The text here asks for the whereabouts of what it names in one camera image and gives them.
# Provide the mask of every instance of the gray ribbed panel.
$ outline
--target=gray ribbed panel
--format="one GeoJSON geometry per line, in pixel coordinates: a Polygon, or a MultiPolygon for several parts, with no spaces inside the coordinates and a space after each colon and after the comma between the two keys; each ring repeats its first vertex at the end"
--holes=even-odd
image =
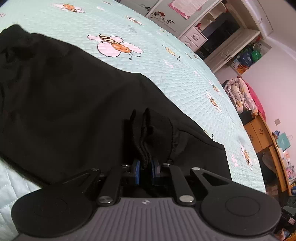
{"type": "MultiPolygon", "coordinates": [[[[20,235],[15,241],[246,241],[217,233],[194,209],[178,206],[171,198],[148,201],[122,198],[114,206],[99,208],[90,222],[71,234],[55,239],[20,235]]],[[[276,241],[271,235],[252,240],[276,241]]]]}

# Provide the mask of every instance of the black garment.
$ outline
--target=black garment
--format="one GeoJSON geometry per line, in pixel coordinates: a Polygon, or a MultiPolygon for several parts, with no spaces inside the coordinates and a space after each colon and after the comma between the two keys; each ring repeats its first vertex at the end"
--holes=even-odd
{"type": "Polygon", "coordinates": [[[223,145],[139,73],[18,25],[0,34],[0,73],[0,152],[38,180],[53,183],[92,167],[108,171],[134,156],[145,167],[149,158],[133,134],[135,116],[142,120],[146,108],[152,114],[145,142],[160,163],[171,159],[184,171],[198,166],[231,178],[223,145]]]}

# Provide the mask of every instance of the silver screw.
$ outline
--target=silver screw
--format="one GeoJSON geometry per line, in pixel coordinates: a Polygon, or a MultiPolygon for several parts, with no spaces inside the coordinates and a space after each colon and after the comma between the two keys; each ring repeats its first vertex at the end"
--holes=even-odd
{"type": "Polygon", "coordinates": [[[99,202],[100,203],[111,203],[113,199],[109,196],[101,196],[99,197],[99,202]]]}
{"type": "Polygon", "coordinates": [[[194,201],[194,197],[190,196],[190,195],[183,195],[181,197],[179,197],[179,200],[181,202],[193,202],[194,201]]]}

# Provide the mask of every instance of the white logo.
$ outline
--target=white logo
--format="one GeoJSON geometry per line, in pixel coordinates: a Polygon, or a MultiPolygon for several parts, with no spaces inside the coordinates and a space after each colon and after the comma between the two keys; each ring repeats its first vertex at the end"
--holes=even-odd
{"type": "Polygon", "coordinates": [[[150,203],[150,201],[149,200],[144,200],[144,201],[142,201],[142,203],[145,204],[145,205],[147,205],[147,204],[150,203]]]}

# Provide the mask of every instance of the bed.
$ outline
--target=bed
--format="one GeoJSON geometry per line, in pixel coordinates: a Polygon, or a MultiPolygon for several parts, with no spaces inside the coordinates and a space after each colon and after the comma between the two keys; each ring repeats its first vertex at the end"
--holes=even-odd
{"type": "MultiPolygon", "coordinates": [[[[12,24],[76,45],[121,70],[147,76],[214,141],[224,145],[233,181],[265,192],[250,139],[214,74],[186,45],[149,19],[113,0],[8,0],[0,8],[0,31],[12,24]],[[111,36],[129,46],[131,53],[114,51],[108,43],[111,36]]],[[[38,188],[0,160],[0,240],[17,235],[10,214],[14,202],[38,188]]]]}

